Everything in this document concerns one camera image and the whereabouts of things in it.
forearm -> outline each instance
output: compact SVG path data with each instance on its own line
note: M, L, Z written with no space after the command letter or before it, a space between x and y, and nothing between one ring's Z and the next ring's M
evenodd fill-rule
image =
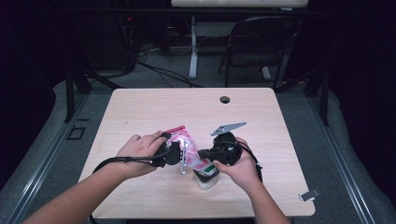
M83 223L97 206L125 180L120 163L110 163L68 189L24 223Z
M245 189L251 200L258 224L290 223L262 183Z

chair backrest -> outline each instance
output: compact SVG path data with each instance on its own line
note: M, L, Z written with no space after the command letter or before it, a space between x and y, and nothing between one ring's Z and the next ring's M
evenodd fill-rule
M279 49L285 41L298 32L299 22L292 17L249 17L232 29L229 44L243 39L262 39L273 49Z

chair seat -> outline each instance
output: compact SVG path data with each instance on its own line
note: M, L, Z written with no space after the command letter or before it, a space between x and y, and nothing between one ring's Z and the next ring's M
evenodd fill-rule
M279 64L279 56L276 53L234 53L230 55L230 65L243 66L276 66Z

gray carpet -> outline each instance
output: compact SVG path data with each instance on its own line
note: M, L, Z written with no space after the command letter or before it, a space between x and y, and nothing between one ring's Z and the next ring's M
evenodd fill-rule
M219 48L200 48L198 78L194 83L206 87L222 87L223 74L217 74L221 59ZM178 55L172 52L154 50L147 55L147 63L153 66L166 68L187 77L189 73L190 54ZM166 78L166 84L157 74L138 65L136 69L124 77L112 78L115 83L127 88L168 88L188 87L178 81ZM111 91L101 83L92 80L94 91L89 95L86 103L78 113L67 133L75 128L85 129L80 140L67 140L67 135L60 143L60 152L56 156L41 188L22 216L27 217L37 208L65 189L78 182L84 161L86 160L91 144L101 118L105 112ZM271 84L235 85L263 87ZM316 118L317 111L310 106L309 99L302 94L304 84L296 86L291 92L280 93L276 97L279 101L283 116L290 132L291 140L296 149L304 176L310 189L318 189L321 195L315 200L317 212L312 217L297 217L295 223L361 223L353 202L350 199L346 186L334 165L329 142L323 133L320 122ZM13 208L18 203L23 188L34 173L35 168L43 161L47 151L51 148L57 133L64 126L65 98L64 83L55 88L57 104L51 117L37 137L29 153L22 161L14 176L0 192L1 216L0 223L6 223ZM389 199L384 196L373 184L370 176L364 170L353 153L347 140L347 131L342 114L339 111L338 101L331 94L329 108L330 129L341 148L346 162L356 182L360 186L362 196L373 214L376 223L394 223L396 212ZM101 220L100 223L122 223L122 220ZM132 223L149 223L134 221ZM176 223L158 221L156 223Z

person's left arm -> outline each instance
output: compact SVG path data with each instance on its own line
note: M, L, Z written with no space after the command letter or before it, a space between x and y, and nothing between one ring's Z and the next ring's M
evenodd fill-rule
M154 155L163 142L161 131L132 136L118 157ZM124 180L154 171L156 167L140 162L113 162L82 180L45 204L23 223L83 223L97 206Z

